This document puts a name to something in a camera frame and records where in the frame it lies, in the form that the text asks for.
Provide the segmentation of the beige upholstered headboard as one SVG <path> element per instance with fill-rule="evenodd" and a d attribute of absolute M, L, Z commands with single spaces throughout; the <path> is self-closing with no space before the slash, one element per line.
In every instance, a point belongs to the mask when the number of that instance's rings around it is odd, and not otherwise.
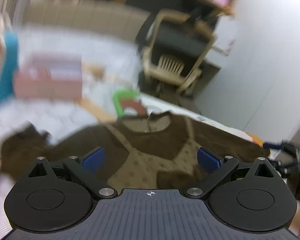
<path fill-rule="evenodd" d="M 23 24 L 34 23 L 76 28 L 134 42 L 149 12 L 122 3 L 95 0 L 49 2 L 27 5 Z"/>

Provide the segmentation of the blue cartoon plush toy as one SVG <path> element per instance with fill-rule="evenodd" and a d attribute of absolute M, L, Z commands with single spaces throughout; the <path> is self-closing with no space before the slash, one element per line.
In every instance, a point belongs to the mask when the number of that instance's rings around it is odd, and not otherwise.
<path fill-rule="evenodd" d="M 0 73 L 0 103 L 13 95 L 13 74 L 18 68 L 19 43 L 13 31 L 4 32 L 6 55 Z"/>

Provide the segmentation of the pink storage box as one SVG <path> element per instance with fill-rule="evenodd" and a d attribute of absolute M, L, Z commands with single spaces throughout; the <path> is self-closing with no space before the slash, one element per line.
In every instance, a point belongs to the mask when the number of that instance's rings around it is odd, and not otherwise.
<path fill-rule="evenodd" d="M 13 91 L 20 99 L 82 98 L 82 58 L 67 54 L 32 54 L 13 75 Z"/>

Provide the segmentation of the white cartoon play mat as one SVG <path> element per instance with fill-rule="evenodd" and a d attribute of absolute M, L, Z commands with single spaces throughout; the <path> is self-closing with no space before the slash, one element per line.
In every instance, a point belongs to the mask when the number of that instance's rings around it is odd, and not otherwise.
<path fill-rule="evenodd" d="M 113 104 L 116 109 L 117 116 L 137 116 L 137 115 L 149 115 L 160 114 L 164 112 L 171 112 L 173 114 L 185 115 L 189 118 L 203 122 L 210 126 L 216 127 L 244 140 L 253 142 L 259 146 L 262 146 L 263 141 L 252 135 L 245 133 L 239 129 L 232 128 L 220 124 L 212 119 L 209 119 L 200 114 L 194 113 L 183 107 L 171 104 L 164 100 L 155 98 L 153 96 L 140 93 L 133 89 L 119 89 L 113 93 Z"/>

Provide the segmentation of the beige mesh office chair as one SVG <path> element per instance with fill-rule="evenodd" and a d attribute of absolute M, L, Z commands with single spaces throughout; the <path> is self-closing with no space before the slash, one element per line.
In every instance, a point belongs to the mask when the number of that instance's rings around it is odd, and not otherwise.
<path fill-rule="evenodd" d="M 144 79 L 166 83 L 176 93 L 191 96 L 201 76 L 204 59 L 215 36 L 202 19 L 203 10 L 190 12 L 162 9 L 150 14 L 142 24 L 135 42 L 142 59 Z"/>

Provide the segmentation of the brown dotted knit sweater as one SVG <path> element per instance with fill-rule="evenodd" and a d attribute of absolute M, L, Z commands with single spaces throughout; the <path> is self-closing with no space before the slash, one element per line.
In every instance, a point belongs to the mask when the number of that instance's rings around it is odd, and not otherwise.
<path fill-rule="evenodd" d="M 7 138 L 0 149 L 2 171 L 18 180 L 39 156 L 59 161 L 72 155 L 82 157 L 101 147 L 105 161 L 95 174 L 117 191 L 185 191 L 207 176 L 197 161 L 201 147 L 220 157 L 230 155 L 247 163 L 270 154 L 253 142 L 170 112 L 88 126 L 56 145 L 50 145 L 47 138 L 48 133 L 38 132 L 33 125 Z"/>

